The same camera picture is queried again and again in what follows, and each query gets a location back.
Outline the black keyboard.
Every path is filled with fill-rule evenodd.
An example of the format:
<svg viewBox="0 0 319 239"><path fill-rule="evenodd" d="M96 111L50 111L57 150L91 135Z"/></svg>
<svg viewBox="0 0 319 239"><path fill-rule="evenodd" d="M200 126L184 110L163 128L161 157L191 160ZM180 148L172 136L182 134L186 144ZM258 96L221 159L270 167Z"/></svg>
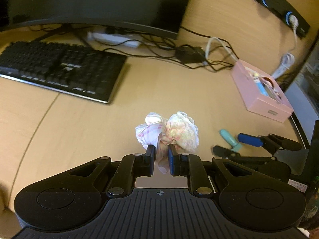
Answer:
<svg viewBox="0 0 319 239"><path fill-rule="evenodd" d="M107 104L126 60L81 45L12 42L1 53L1 77Z"/></svg>

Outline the teal plastic crank handle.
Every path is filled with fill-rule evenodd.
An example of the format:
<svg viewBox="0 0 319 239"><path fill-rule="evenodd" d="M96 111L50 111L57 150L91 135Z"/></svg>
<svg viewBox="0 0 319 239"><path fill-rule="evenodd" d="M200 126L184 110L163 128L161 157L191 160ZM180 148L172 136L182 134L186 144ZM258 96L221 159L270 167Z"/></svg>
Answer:
<svg viewBox="0 0 319 239"><path fill-rule="evenodd" d="M219 130L220 136L231 146L231 151L238 152L242 145L226 129Z"/></svg>

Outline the pink cardboard box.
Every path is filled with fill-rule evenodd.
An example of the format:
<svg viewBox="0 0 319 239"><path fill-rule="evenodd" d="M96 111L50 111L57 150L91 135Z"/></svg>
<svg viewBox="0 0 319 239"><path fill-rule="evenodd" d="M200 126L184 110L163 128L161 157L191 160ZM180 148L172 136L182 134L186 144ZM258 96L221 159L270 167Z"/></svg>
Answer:
<svg viewBox="0 0 319 239"><path fill-rule="evenodd" d="M246 109L252 113L285 122L293 107L272 76L239 59L231 71Z"/></svg>

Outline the monitor left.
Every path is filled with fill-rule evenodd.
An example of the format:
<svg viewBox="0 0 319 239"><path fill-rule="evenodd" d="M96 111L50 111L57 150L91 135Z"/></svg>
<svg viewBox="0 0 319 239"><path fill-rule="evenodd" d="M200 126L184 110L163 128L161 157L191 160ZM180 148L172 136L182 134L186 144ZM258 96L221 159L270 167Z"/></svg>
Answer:
<svg viewBox="0 0 319 239"><path fill-rule="evenodd" d="M176 39L189 0L1 0L1 28L86 24Z"/></svg>

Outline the blue tissue packet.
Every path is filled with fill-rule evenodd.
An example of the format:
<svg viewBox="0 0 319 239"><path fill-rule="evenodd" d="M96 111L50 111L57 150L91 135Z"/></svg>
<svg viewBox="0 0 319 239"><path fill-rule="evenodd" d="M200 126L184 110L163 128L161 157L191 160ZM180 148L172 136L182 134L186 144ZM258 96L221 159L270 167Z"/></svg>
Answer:
<svg viewBox="0 0 319 239"><path fill-rule="evenodd" d="M256 86L257 86L260 94L262 94L264 96L269 96L267 90L265 89L265 87L263 86L263 84L261 82L256 83Z"/></svg>

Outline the white floral cloth scrunchie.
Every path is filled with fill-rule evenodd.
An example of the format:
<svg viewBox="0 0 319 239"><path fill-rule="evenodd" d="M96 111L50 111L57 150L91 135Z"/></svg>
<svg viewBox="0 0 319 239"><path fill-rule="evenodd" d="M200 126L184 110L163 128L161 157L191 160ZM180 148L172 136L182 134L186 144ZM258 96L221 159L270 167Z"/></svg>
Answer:
<svg viewBox="0 0 319 239"><path fill-rule="evenodd" d="M195 153L199 146L199 131L193 118L178 111L170 118L151 112L145 123L135 128L136 139L144 148L156 148L155 165L162 174L169 172L168 147L174 146L178 153Z"/></svg>

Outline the white wall plug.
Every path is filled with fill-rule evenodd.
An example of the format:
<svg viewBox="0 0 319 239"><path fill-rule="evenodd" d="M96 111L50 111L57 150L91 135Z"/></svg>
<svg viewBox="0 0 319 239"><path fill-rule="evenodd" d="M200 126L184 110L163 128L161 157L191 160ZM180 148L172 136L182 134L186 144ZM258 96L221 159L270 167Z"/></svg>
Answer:
<svg viewBox="0 0 319 239"><path fill-rule="evenodd" d="M293 30L297 30L299 22L298 22L298 19L297 19L297 17L295 15L290 14L288 16L288 22L291 25Z"/></svg>

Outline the curved monitor right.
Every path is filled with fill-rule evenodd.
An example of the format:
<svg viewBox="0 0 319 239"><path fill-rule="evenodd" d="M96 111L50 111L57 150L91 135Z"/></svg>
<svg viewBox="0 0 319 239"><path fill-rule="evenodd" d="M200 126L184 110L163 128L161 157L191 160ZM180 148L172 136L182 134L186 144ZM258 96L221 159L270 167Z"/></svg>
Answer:
<svg viewBox="0 0 319 239"><path fill-rule="evenodd" d="M285 95L293 107L291 117L301 141L308 147L318 120L318 47L313 49Z"/></svg>

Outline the crochet doll red hat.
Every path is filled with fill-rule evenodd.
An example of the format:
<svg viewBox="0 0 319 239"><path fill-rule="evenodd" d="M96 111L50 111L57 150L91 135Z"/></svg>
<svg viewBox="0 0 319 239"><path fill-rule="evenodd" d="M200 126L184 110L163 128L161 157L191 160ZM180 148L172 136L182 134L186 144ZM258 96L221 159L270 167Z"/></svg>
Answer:
<svg viewBox="0 0 319 239"><path fill-rule="evenodd" d="M268 77L263 77L262 79L263 79L264 83L265 83L267 86L269 86L269 87L271 87L272 89L274 89L274 83L273 83L273 81L272 81L270 78L268 78Z"/></svg>

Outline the white power strip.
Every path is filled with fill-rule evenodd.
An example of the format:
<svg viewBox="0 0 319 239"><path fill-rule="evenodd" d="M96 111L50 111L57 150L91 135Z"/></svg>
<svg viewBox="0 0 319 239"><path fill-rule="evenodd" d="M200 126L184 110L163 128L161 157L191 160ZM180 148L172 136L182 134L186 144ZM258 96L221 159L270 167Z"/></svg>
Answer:
<svg viewBox="0 0 319 239"><path fill-rule="evenodd" d="M142 38L138 35L106 34L89 31L87 38L107 45L125 45L132 48L138 48L142 43Z"/></svg>

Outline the black usb hub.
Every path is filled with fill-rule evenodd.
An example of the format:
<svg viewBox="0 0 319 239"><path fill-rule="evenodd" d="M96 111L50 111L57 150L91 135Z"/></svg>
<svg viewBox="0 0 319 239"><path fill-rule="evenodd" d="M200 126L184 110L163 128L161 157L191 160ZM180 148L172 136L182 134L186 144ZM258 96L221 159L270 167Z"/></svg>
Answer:
<svg viewBox="0 0 319 239"><path fill-rule="evenodd" d="M205 61L205 51L200 47L181 46L175 50L175 58L183 64L196 64Z"/></svg>

